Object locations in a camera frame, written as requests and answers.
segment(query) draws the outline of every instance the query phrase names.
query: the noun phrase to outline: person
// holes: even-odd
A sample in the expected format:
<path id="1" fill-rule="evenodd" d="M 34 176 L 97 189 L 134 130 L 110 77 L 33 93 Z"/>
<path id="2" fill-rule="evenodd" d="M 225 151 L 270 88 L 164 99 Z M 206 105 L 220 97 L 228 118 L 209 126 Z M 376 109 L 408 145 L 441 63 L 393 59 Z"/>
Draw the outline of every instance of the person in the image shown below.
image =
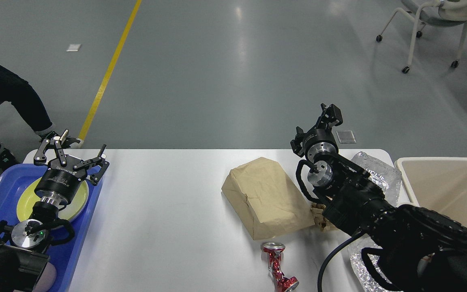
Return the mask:
<path id="1" fill-rule="evenodd" d="M 0 65 L 0 101 L 9 101 L 17 110 L 24 122 L 39 135 L 41 141 L 57 135 L 54 124 L 39 98 L 39 95 L 28 82 Z M 72 147 L 72 144 L 81 145 L 83 141 L 69 137 L 63 147 Z M 6 170 L 19 164 L 13 153 L 0 143 L 0 168 Z"/>

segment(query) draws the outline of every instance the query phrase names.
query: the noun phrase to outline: black arm segment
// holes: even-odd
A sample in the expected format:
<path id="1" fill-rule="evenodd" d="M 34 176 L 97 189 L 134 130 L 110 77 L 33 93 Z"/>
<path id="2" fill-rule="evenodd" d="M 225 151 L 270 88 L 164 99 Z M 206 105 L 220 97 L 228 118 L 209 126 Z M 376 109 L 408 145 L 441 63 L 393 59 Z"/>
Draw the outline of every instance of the black arm segment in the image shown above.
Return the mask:
<path id="1" fill-rule="evenodd" d="M 467 255 L 434 255 L 421 281 L 426 292 L 467 291 Z"/>

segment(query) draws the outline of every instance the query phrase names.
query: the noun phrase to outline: white table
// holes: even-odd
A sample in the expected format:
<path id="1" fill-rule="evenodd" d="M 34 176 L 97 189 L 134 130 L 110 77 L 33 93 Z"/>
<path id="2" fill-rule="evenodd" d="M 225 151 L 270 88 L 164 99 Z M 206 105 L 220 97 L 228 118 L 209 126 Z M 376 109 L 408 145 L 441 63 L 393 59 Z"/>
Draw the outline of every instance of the white table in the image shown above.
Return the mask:
<path id="1" fill-rule="evenodd" d="M 392 165 L 387 152 L 364 150 Z M 358 150 L 341 150 L 349 159 Z M 35 152 L 25 159 L 32 162 Z M 98 150 L 66 150 L 89 159 Z M 296 184 L 291 150 L 106 150 L 111 163 L 75 270 L 71 292 L 274 292 L 265 240 L 252 240 L 221 192 L 232 168 L 258 157 L 278 161 Z M 400 202 L 407 202 L 402 191 Z M 324 258 L 348 235 L 317 227 L 276 237 L 282 270 L 316 291 Z M 347 251 L 324 274 L 324 290 L 363 291 Z"/>

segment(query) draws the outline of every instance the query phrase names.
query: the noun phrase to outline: robotic arm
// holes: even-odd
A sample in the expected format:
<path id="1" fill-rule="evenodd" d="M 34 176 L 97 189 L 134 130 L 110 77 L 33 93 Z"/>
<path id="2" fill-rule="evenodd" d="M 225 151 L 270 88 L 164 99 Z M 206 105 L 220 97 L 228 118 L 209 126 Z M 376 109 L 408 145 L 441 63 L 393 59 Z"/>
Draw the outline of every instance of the robotic arm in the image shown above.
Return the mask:
<path id="1" fill-rule="evenodd" d="M 48 169 L 34 190 L 41 200 L 34 204 L 30 218 L 15 226 L 8 225 L 7 221 L 0 222 L 0 292 L 34 289 L 50 260 L 46 255 L 48 248 L 75 237 L 70 222 L 58 218 L 59 211 L 71 203 L 83 180 L 97 185 L 109 167 L 103 154 L 105 144 L 93 159 L 83 161 L 65 155 L 61 145 L 67 134 L 68 130 L 61 136 L 43 140 L 34 156 L 35 165 L 46 165 Z M 48 149 L 54 149 L 56 158 L 46 163 Z M 100 170 L 88 178 L 87 171 L 97 165 Z M 69 235 L 53 238 L 50 231 L 57 227 L 64 227 Z"/>
<path id="2" fill-rule="evenodd" d="M 364 248 L 362 259 L 383 288 L 406 292 L 467 290 L 467 228 L 422 207 L 391 206 L 366 170 L 338 154 L 331 130 L 342 122 L 338 107 L 322 104 L 322 114 L 309 131 L 304 133 L 297 127 L 291 148 L 299 157 L 306 157 L 296 171 L 304 196 L 326 205 L 323 216 L 352 235 L 352 240 L 367 233 L 382 247 Z M 315 197 L 302 181 L 304 165 L 309 167 L 307 179 Z M 377 264 L 388 281 L 376 271 L 369 255 L 379 256 Z M 432 262 L 423 268 L 420 261 L 425 256 Z M 318 290 L 322 290 L 321 274 Z"/>

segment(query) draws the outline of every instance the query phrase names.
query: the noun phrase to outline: black cable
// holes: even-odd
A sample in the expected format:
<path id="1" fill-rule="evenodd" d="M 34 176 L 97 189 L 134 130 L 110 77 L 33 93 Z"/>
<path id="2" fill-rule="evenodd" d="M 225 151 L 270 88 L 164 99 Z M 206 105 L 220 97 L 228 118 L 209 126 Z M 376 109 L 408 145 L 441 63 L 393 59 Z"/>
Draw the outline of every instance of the black cable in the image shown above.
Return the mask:
<path id="1" fill-rule="evenodd" d="M 376 267 L 372 263 L 371 258 L 369 255 L 375 255 L 375 256 L 382 256 L 383 255 L 383 249 L 379 248 L 371 248 L 371 247 L 365 247 L 362 248 L 362 261 L 363 264 L 365 265 L 365 268 L 367 269 L 369 275 L 378 283 L 379 286 L 383 287 L 385 290 L 389 291 L 401 291 L 401 289 L 397 288 L 394 284 L 387 282 L 378 270 L 376 270 Z"/>
<path id="2" fill-rule="evenodd" d="M 66 231 L 68 231 L 68 236 L 61 240 L 54 240 L 50 242 L 51 245 L 65 244 L 72 240 L 73 237 L 75 237 L 75 230 L 73 229 L 72 224 L 66 219 L 58 218 L 56 220 L 53 220 L 52 222 L 44 223 L 39 226 L 33 227 L 32 229 L 30 229 L 30 231 L 28 231 L 28 234 L 32 234 L 41 230 L 51 230 L 59 226 L 63 226 L 66 229 Z"/>
<path id="3" fill-rule="evenodd" d="M 357 240 L 358 238 L 362 237 L 365 234 L 365 232 L 360 231 L 356 233 L 355 235 L 352 235 L 351 238 L 348 240 L 345 240 L 342 244 L 340 244 L 337 248 L 335 248 L 329 255 L 326 257 L 324 260 L 319 272 L 318 272 L 318 281 L 317 281 L 317 288 L 318 292 L 322 292 L 322 277 L 324 276 L 324 272 L 326 271 L 326 267 L 328 266 L 329 262 L 331 259 L 339 252 L 341 251 L 345 246 L 348 246 L 351 244 L 351 242 Z"/>
<path id="4" fill-rule="evenodd" d="M 300 187 L 300 190 L 302 191 L 302 194 L 304 194 L 304 196 L 306 196 L 306 198 L 311 201 L 311 202 L 314 202 L 314 203 L 317 203 L 317 204 L 322 204 L 322 201 L 320 201 L 320 199 L 318 198 L 313 198 L 309 192 L 307 191 L 307 187 L 306 185 L 304 184 L 304 181 L 302 180 L 302 168 L 304 167 L 304 165 L 307 165 L 310 169 L 310 172 L 313 171 L 313 172 L 318 172 L 318 170 L 316 170 L 316 167 L 315 165 L 311 162 L 311 161 L 308 161 L 306 159 L 302 159 L 301 161 L 298 162 L 298 165 L 297 165 L 297 170 L 295 172 L 295 177 L 297 179 L 297 183 L 298 183 L 298 186 Z"/>

